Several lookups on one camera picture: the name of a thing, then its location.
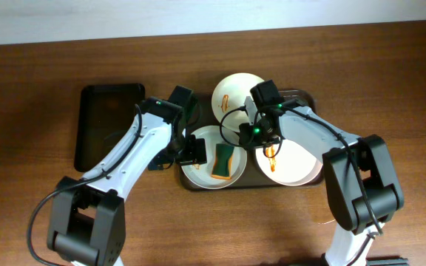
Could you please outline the orange green sponge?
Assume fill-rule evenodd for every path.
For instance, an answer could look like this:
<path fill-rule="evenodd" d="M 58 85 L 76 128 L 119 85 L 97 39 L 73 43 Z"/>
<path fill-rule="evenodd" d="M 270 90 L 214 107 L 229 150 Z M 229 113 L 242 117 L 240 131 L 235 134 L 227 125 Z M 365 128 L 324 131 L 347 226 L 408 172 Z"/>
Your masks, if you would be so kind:
<path fill-rule="evenodd" d="M 211 177 L 220 180 L 231 178 L 231 163 L 234 154 L 234 147 L 227 144 L 218 143 L 215 146 L 214 165 Z"/>

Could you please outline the white plate top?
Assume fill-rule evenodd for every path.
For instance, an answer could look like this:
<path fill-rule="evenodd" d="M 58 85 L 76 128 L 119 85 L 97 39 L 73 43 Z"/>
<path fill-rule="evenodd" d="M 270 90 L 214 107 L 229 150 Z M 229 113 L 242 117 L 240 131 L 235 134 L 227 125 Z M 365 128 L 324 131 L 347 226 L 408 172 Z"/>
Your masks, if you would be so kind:
<path fill-rule="evenodd" d="M 225 77 L 212 93 L 212 111 L 216 119 L 220 122 L 227 112 L 241 107 L 246 98 L 251 97 L 250 90 L 263 81 L 259 76 L 244 72 Z M 236 111 L 223 121 L 223 126 L 239 133 L 239 125 L 249 122 L 248 118 L 245 112 Z"/>

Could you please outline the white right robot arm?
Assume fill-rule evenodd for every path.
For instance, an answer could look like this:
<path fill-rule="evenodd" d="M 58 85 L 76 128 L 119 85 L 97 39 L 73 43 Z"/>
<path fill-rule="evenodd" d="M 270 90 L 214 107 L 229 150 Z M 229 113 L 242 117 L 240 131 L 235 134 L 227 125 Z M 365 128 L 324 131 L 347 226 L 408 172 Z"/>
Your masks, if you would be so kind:
<path fill-rule="evenodd" d="M 322 163 L 328 206 L 337 227 L 322 265 L 406 265 L 367 258 L 382 227 L 403 207 L 404 194 L 385 141 L 347 133 L 316 115 L 301 98 L 286 100 L 273 81 L 254 85 L 241 108 L 241 147 L 266 148 L 290 140 Z"/>

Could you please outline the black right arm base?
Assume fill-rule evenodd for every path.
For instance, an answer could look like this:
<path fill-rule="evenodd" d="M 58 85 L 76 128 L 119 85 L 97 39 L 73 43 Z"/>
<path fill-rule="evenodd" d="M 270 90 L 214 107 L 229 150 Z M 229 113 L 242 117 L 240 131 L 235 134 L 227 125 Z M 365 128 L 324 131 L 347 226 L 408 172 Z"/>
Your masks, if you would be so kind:
<path fill-rule="evenodd" d="M 410 266 L 409 260 L 402 257 L 368 259 L 366 266 Z"/>

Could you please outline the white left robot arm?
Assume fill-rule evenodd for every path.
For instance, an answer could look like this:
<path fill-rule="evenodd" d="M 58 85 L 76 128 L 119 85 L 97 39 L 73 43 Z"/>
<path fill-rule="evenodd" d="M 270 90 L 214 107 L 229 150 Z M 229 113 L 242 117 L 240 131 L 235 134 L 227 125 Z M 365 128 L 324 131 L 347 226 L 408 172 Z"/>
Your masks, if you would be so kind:
<path fill-rule="evenodd" d="M 186 134 L 196 105 L 183 86 L 166 100 L 150 97 L 138 105 L 131 127 L 101 162 L 81 179 L 57 184 L 47 247 L 72 265 L 120 265 L 125 201 L 148 165 L 206 162 L 205 141 Z"/>

